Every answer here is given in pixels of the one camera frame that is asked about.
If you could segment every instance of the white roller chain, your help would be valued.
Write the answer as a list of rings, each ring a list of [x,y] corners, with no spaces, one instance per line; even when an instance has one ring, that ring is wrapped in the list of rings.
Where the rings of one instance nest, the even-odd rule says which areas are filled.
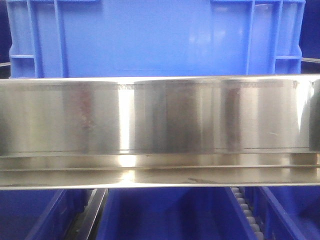
[[[241,193],[240,189],[238,187],[232,187],[231,188],[234,196],[236,197],[238,203],[240,204],[240,207],[242,208],[242,211],[244,215],[246,216],[246,219],[248,220],[251,229],[254,231],[254,234],[256,235],[256,238],[258,240],[265,240],[264,234],[260,231],[260,227],[256,222],[255,217],[253,216],[248,204],[246,203],[246,200]]]

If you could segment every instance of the blue plastic wall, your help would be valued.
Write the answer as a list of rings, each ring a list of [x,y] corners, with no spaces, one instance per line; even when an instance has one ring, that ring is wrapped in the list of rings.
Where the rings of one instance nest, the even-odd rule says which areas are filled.
[[[266,240],[320,239],[320,186],[246,187]]]
[[[305,58],[320,59],[320,1],[307,0],[300,45]]]
[[[111,189],[96,240],[257,240],[230,188]]]
[[[7,0],[12,78],[296,74],[304,0]]]
[[[6,2],[0,0],[0,63],[9,62],[11,35]]]
[[[81,198],[84,192],[0,191],[0,239],[63,240],[74,217],[88,202]]]

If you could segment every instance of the stainless steel rail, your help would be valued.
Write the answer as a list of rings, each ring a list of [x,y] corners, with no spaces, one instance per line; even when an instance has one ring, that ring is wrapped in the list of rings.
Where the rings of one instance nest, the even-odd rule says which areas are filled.
[[[320,75],[0,80],[0,136],[0,189],[319,184]]]

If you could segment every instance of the blue plastic crate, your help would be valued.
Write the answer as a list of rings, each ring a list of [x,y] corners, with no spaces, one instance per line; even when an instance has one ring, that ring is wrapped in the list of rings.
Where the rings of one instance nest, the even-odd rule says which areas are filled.
[[[227,187],[112,189],[96,240],[257,240]]]
[[[10,46],[11,35],[7,6],[4,0],[0,0],[0,63],[9,62]]]
[[[320,186],[246,187],[266,240],[320,239]]]
[[[0,191],[0,240],[64,239],[74,217],[83,210],[77,202],[84,191]]]
[[[305,0],[7,0],[11,77],[300,73]]]
[[[300,45],[305,58],[320,59],[320,1],[307,0]]]

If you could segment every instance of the metal surface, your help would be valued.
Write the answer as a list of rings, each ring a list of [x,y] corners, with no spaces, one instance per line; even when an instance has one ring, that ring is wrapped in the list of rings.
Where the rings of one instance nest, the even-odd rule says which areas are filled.
[[[107,189],[102,188],[102,189],[95,189],[92,194],[93,197],[90,199],[88,206],[86,208],[86,215],[84,217],[84,220],[82,222],[81,227],[79,228],[79,231],[77,232],[77,235],[75,240],[89,240],[95,226],[98,224],[98,214],[103,203],[103,199],[105,195],[107,194]]]
[[[0,81],[6,157],[320,150],[320,75]]]
[[[319,184],[320,75],[0,80],[0,189]]]
[[[163,159],[170,163],[168,166],[150,166],[149,162],[145,162],[146,167],[139,167],[133,166],[133,160],[128,160],[122,167],[49,169],[48,166],[47,169],[23,170],[22,163],[20,169],[0,172],[0,189],[320,184],[319,157],[316,154],[295,154],[294,158],[291,158],[293,154],[256,155],[256,159],[261,159],[262,164],[255,160],[249,164],[246,158],[249,155],[235,155],[229,161],[228,156],[225,156],[226,161],[220,165],[207,165],[205,160],[203,165],[192,164],[192,160],[186,160],[187,163],[183,164],[177,161],[174,165],[176,159],[171,158],[170,154]],[[268,157],[272,158],[272,164],[264,165],[263,162],[268,162]]]

